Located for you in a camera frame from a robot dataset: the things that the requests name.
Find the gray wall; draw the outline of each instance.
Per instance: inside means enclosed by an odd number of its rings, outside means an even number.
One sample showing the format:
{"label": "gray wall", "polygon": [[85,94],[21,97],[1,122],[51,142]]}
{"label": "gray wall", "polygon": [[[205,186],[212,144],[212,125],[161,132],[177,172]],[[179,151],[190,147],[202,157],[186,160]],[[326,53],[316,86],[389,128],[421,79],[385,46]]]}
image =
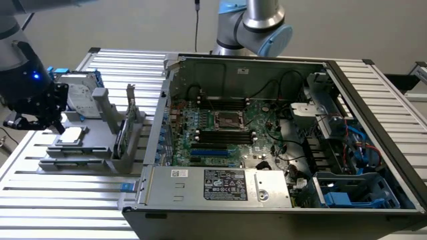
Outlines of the gray wall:
{"label": "gray wall", "polygon": [[[285,56],[372,59],[388,73],[427,61],[425,0],[280,0]],[[201,0],[198,51],[216,39],[217,0]],[[193,0],[98,0],[37,13],[25,32],[45,65],[74,68],[89,47],[191,51]]]}

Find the power supply label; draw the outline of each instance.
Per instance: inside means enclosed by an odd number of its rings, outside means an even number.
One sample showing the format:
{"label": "power supply label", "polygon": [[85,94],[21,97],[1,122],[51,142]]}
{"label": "power supply label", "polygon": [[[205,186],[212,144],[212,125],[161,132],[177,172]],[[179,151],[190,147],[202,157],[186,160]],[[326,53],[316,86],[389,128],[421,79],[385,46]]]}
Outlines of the power supply label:
{"label": "power supply label", "polygon": [[205,200],[246,201],[246,181],[242,170],[203,170]]}

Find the motherboard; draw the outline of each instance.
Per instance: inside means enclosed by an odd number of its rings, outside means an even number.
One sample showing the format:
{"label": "motherboard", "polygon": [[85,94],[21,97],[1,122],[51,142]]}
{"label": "motherboard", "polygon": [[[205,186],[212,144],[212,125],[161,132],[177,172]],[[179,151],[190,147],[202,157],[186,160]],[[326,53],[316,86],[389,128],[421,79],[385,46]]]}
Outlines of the motherboard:
{"label": "motherboard", "polygon": [[254,168],[281,148],[278,104],[178,101],[170,108],[173,166]]}

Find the aluminum extrusion table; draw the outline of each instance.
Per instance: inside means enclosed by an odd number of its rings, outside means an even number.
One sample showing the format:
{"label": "aluminum extrusion table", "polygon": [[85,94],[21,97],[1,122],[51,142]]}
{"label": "aluminum extrusion table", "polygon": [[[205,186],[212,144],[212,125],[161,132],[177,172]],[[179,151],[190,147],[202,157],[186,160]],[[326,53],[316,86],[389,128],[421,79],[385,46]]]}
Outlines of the aluminum extrusion table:
{"label": "aluminum extrusion table", "polygon": [[[54,135],[29,131],[0,168],[0,239],[137,239],[117,209],[119,184],[139,176],[142,157],[163,80],[166,52],[99,49],[77,70],[101,72],[109,101],[126,109],[126,85],[134,84],[138,109],[146,113],[129,175],[39,175],[38,160]],[[333,59],[358,95],[427,184],[427,121],[374,65]],[[125,194],[126,199],[134,193]],[[381,240],[424,240],[427,228],[397,232]]]}

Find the gray robot arm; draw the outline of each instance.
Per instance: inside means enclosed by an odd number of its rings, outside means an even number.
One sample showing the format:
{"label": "gray robot arm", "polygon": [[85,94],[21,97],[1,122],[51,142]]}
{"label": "gray robot arm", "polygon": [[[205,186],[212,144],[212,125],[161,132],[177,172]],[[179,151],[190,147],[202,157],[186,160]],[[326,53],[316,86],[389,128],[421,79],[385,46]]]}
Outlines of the gray robot arm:
{"label": "gray robot arm", "polygon": [[[53,126],[62,133],[59,120],[67,96],[66,84],[54,83],[47,76],[13,16],[85,2],[89,0],[0,1],[0,95],[11,110],[5,127],[43,130]],[[27,121],[22,114],[37,120]]]}
{"label": "gray robot arm", "polygon": [[221,0],[214,55],[276,57],[292,37],[284,23],[285,10],[277,0]]}

